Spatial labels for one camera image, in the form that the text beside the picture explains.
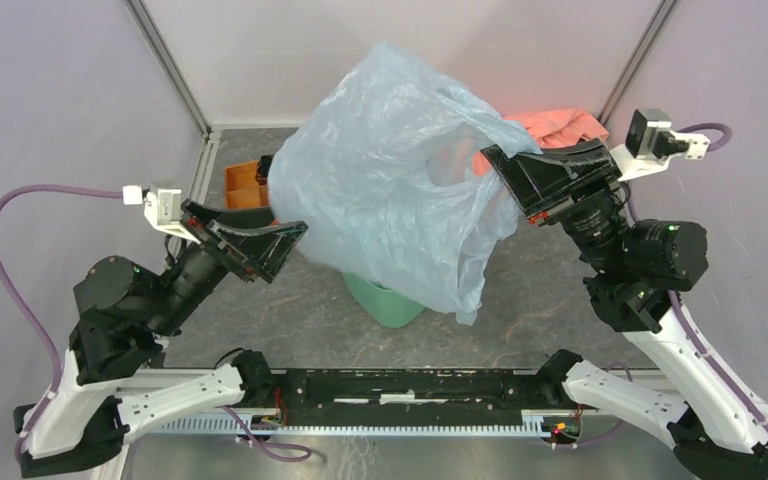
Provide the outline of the translucent blue trash bag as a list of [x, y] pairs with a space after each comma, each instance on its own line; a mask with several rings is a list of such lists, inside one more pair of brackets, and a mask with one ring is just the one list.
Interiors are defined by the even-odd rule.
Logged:
[[283, 222], [302, 221], [310, 261], [474, 323], [485, 269], [520, 210], [483, 149], [539, 147], [459, 81], [396, 46], [375, 46], [288, 138], [268, 174]]

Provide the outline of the green plastic trash bin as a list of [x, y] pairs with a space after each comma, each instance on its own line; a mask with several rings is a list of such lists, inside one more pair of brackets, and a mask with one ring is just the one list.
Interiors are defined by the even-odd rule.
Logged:
[[351, 273], [343, 274], [351, 296], [377, 323], [387, 328], [402, 328], [426, 307], [398, 292]]

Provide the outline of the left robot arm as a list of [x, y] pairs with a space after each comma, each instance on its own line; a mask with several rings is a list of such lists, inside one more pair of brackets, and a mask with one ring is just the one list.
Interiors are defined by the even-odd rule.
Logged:
[[242, 402], [262, 407], [276, 398], [275, 377], [252, 350], [193, 380], [120, 394], [225, 277], [274, 281], [308, 229], [302, 221], [278, 222], [267, 207], [217, 210], [175, 194], [149, 193], [143, 206], [149, 223], [184, 240], [185, 248], [161, 273], [106, 257], [74, 287], [79, 318], [60, 382], [38, 404], [14, 413], [24, 478], [88, 470], [174, 420]]

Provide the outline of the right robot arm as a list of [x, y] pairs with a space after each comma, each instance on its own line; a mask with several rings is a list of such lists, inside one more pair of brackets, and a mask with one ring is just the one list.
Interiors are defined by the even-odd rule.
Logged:
[[593, 270], [597, 317], [640, 349], [675, 387], [666, 395], [559, 350], [539, 369], [551, 408], [570, 401], [610, 414], [665, 444], [700, 479], [768, 479], [768, 402], [725, 363], [680, 302], [708, 267], [699, 224], [631, 220], [625, 149], [594, 140], [540, 153], [482, 152], [533, 224], [560, 225]]

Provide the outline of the black trash bag roll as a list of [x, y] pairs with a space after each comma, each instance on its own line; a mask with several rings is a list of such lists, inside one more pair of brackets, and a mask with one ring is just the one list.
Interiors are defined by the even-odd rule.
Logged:
[[255, 179], [261, 186], [265, 186], [268, 182], [269, 171], [273, 162], [273, 155], [262, 155], [257, 162]]

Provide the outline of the orange compartment tray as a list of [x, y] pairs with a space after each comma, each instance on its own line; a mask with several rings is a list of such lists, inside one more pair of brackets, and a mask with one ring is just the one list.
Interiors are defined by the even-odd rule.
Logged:
[[269, 205], [268, 185], [261, 186], [255, 179], [257, 162], [239, 163], [224, 169], [224, 200], [228, 210]]

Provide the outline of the pink cloth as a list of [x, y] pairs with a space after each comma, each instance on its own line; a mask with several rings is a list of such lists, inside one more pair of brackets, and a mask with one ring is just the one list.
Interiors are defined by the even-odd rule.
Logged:
[[606, 141], [607, 128], [591, 113], [581, 108], [560, 108], [535, 112], [504, 114], [506, 122], [521, 126], [531, 137], [525, 153], [575, 146], [591, 140]]

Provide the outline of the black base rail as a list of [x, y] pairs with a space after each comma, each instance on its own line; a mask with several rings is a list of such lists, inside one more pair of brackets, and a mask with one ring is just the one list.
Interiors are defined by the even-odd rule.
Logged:
[[238, 408], [288, 427], [514, 426], [524, 410], [576, 408], [546, 377], [513, 369], [303, 369], [247, 387]]

